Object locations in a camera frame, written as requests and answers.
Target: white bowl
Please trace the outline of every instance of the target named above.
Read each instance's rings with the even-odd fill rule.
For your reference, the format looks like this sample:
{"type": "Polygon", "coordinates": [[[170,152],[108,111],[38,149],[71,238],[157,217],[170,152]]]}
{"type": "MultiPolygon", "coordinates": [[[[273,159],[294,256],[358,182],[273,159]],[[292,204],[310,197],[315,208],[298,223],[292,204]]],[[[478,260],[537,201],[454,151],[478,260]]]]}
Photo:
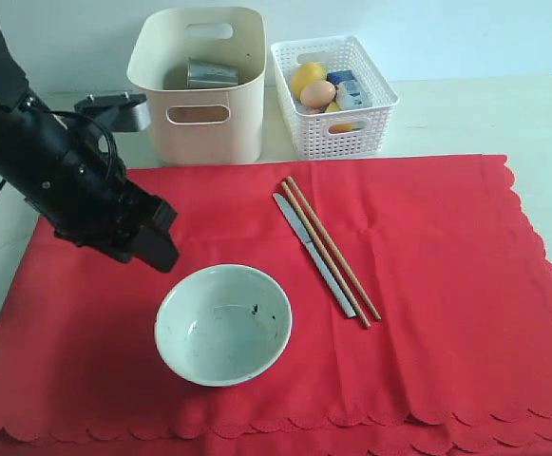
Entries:
{"type": "Polygon", "coordinates": [[[163,361],[190,382],[224,387],[266,371],[288,343],[288,297],[258,269],[220,264],[179,282],[155,322],[163,361]]]}

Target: white plastic basket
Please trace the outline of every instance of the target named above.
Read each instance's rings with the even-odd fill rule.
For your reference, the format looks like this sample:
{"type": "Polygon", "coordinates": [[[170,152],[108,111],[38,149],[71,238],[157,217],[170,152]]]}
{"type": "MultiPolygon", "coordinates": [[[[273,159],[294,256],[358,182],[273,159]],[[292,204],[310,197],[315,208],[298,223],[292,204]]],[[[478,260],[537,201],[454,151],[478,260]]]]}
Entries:
{"type": "Polygon", "coordinates": [[[277,96],[300,159],[351,159],[379,151],[398,96],[356,38],[337,36],[275,43],[272,54],[277,96]],[[305,108],[294,99],[289,83],[295,69],[304,62],[318,62],[329,72],[350,69],[371,98],[372,107],[302,114],[305,108]],[[364,128],[331,133],[329,128],[337,124],[362,124],[364,128]]]}
{"type": "Polygon", "coordinates": [[[145,21],[127,76],[146,94],[151,139],[166,163],[250,163],[258,158],[265,54],[263,19],[252,9],[173,8],[145,21]],[[190,32],[221,26],[229,27],[231,35],[190,32]],[[237,67],[240,85],[187,90],[189,58],[237,67]]]}

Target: table surface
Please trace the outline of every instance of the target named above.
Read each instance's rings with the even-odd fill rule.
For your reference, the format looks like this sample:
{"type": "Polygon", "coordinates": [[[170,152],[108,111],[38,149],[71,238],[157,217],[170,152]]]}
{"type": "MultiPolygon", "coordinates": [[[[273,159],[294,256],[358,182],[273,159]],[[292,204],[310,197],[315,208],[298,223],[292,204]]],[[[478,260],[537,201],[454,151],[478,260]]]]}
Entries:
{"type": "MultiPolygon", "coordinates": [[[[506,154],[514,190],[552,261],[552,76],[392,84],[400,96],[380,157],[506,154]]],[[[46,96],[54,109],[72,109],[85,94],[46,96]]],[[[296,160],[276,91],[265,92],[263,150],[259,162],[296,160]]],[[[146,132],[116,135],[128,167],[160,162],[146,132]]],[[[37,213],[6,185],[0,195],[0,309],[37,213]]]]}

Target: metal cup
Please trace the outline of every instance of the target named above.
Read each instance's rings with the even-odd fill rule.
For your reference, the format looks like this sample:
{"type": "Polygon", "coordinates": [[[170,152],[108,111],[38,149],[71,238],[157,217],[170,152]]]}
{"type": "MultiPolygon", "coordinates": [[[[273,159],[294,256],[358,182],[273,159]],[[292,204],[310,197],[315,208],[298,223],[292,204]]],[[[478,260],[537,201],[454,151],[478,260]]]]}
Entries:
{"type": "Polygon", "coordinates": [[[187,88],[225,88],[238,85],[239,70],[235,66],[189,59],[187,88]]]}

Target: table knife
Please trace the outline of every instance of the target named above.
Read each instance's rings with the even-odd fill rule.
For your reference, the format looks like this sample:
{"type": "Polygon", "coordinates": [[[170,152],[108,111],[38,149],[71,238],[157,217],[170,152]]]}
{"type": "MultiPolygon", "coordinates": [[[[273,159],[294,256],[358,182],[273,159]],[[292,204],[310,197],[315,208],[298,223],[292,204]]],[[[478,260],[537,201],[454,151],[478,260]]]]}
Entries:
{"type": "Polygon", "coordinates": [[[307,229],[305,229],[305,226],[303,226],[303,222],[296,214],[295,209],[293,209],[293,206],[291,206],[291,203],[288,202],[288,200],[281,196],[279,193],[274,193],[274,199],[276,200],[280,211],[282,211],[282,214],[284,214],[284,217],[293,228],[293,231],[296,233],[307,251],[310,253],[315,266],[324,277],[324,280],[326,280],[326,283],[333,292],[336,300],[339,302],[339,305],[341,306],[341,309],[343,310],[345,315],[348,318],[352,318],[353,316],[355,316],[355,310],[350,304],[350,301],[343,293],[343,290],[341,290],[341,287],[339,287],[339,284],[336,283],[336,280],[333,277],[333,273],[331,273],[331,270],[322,259],[322,256],[320,256],[320,254],[315,249],[314,242],[312,241],[310,234],[307,232],[307,229]]]}

